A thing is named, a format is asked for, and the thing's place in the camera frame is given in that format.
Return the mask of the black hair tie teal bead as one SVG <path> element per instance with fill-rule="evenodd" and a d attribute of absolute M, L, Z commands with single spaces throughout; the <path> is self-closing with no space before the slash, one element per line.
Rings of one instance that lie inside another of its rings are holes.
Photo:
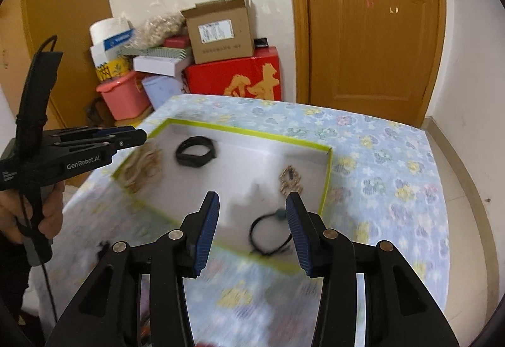
<path fill-rule="evenodd" d="M 282 243 L 279 242 L 286 232 L 284 225 L 287 221 L 288 213 L 284 208 L 260 215 L 255 219 L 248 232 L 251 254 L 265 258 L 290 254 L 292 235 L 289 234 Z"/>

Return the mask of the beige translucent hair claw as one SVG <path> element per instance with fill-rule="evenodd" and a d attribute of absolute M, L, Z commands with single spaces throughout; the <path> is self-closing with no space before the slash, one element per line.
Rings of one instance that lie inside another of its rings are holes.
<path fill-rule="evenodd" d="M 162 165 L 162 150 L 153 142 L 145 142 L 122 165 L 119 183 L 129 193 L 135 194 L 161 179 Z"/>

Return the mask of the rhinestone gold brooch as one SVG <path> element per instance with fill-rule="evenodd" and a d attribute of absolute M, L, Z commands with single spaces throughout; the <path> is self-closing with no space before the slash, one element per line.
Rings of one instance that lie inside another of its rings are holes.
<path fill-rule="evenodd" d="M 303 192 L 300 174 L 293 166 L 289 165 L 285 167 L 280 173 L 278 179 L 280 182 L 279 191 L 283 196 L 287 197 L 294 191 L 299 194 Z"/>

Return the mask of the black fitness band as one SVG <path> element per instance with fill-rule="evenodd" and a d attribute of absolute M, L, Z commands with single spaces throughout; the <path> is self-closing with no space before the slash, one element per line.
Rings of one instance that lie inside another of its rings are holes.
<path fill-rule="evenodd" d="M 202 168 L 217 158 L 214 142 L 205 136 L 192 136 L 183 140 L 175 151 L 177 163 L 184 167 Z"/>

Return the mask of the pink plastic bin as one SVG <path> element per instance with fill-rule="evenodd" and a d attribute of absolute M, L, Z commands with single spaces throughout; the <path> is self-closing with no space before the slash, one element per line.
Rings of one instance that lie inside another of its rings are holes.
<path fill-rule="evenodd" d="M 145 76 L 143 73 L 132 70 L 96 88 L 116 121 L 133 119 L 151 105 L 142 84 Z"/>

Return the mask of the yellow patterned box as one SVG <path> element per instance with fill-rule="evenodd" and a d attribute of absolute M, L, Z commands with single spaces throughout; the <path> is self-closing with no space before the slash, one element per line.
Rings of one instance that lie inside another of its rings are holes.
<path fill-rule="evenodd" d="M 103 62 L 95 67 L 98 80 L 106 82 L 128 74 L 132 69 L 131 59 L 127 56 L 119 56 L 109 62 Z"/>

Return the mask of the yellow-green shallow box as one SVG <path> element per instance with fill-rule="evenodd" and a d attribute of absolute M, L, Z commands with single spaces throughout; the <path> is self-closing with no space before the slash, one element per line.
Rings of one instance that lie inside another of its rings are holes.
<path fill-rule="evenodd" d="M 192 136 L 210 138 L 217 158 L 202 168 L 177 163 L 178 145 Z M 134 201 L 179 224 L 199 209 L 208 191 L 219 196 L 220 213 L 214 244 L 241 256 L 251 255 L 248 232 L 260 215 L 284 207 L 279 175 L 291 165 L 300 174 L 307 209 L 324 212 L 330 185 L 333 150 L 322 144 L 297 138 L 200 121 L 171 118 L 155 128 L 146 142 L 163 152 L 162 177 L 156 184 L 132 194 Z M 114 172 L 118 176 L 122 165 Z"/>

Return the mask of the lavender round container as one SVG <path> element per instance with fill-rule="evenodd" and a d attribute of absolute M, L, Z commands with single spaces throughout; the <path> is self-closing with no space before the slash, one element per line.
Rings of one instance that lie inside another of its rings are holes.
<path fill-rule="evenodd" d="M 177 77 L 153 74 L 142 79 L 142 85 L 154 109 L 159 109 L 171 97 L 185 93 Z"/>

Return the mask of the white blue carton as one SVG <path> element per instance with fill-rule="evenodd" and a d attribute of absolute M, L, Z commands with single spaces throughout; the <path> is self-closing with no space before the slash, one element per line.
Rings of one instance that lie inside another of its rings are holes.
<path fill-rule="evenodd" d="M 122 56 L 122 48 L 129 42 L 133 29 L 118 33 L 90 48 L 91 57 L 96 68 L 112 62 Z"/>

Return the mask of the green striped box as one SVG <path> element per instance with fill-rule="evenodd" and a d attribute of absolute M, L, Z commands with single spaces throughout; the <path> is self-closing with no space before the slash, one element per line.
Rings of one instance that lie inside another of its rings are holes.
<path fill-rule="evenodd" d="M 136 56 L 155 56 L 166 57 L 173 59 L 185 59 L 191 56 L 192 48 L 171 48 L 171 47 L 151 47 L 148 49 L 137 49 L 132 47 L 121 47 L 119 49 L 121 56 L 136 57 Z"/>

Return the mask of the white paper roll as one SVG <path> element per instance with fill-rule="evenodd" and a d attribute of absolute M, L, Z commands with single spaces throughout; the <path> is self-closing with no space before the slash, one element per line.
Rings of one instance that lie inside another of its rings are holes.
<path fill-rule="evenodd" d="M 101 21 L 96 21 L 89 27 L 92 44 L 96 45 L 104 42 L 106 39 L 126 32 L 130 29 L 128 20 L 124 17 L 107 18 Z"/>

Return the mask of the white flat box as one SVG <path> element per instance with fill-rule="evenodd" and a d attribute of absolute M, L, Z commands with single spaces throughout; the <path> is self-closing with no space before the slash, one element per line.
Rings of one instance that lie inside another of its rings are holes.
<path fill-rule="evenodd" d="M 170 58 L 164 56 L 136 56 L 133 68 L 137 72 L 175 77 L 193 62 L 191 56 Z"/>

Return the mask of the bag of nuts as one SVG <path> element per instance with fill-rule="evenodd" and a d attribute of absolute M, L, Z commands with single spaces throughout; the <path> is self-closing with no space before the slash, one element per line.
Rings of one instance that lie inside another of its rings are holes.
<path fill-rule="evenodd" d="M 185 24 L 180 12 L 155 15 L 135 27 L 128 44 L 135 49 L 160 46 L 166 38 L 180 34 Z"/>

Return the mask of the small dark red box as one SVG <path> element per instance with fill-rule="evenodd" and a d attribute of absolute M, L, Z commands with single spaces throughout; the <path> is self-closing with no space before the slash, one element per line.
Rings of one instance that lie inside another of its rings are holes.
<path fill-rule="evenodd" d="M 174 48 L 174 49 L 186 49 L 190 46 L 191 41 L 187 35 L 175 35 L 166 38 L 162 43 L 162 47 Z"/>

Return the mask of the red gift box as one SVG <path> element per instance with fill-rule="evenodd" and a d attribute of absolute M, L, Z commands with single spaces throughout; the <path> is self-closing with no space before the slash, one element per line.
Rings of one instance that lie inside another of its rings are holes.
<path fill-rule="evenodd" d="M 250 57 L 190 65 L 185 75 L 192 94 L 282 100 L 276 47 L 256 49 Z"/>

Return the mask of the brown cardboard box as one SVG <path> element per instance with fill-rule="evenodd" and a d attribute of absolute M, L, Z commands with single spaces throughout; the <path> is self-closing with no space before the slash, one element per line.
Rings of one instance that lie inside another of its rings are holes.
<path fill-rule="evenodd" d="M 215 0 L 181 11 L 196 64 L 253 55 L 248 0 Z"/>

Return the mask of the wooden door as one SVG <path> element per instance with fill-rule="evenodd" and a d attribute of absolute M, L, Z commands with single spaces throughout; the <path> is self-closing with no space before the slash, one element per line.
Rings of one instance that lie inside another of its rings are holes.
<path fill-rule="evenodd" d="M 437 81 L 446 0 L 292 0 L 296 99 L 411 126 Z"/>

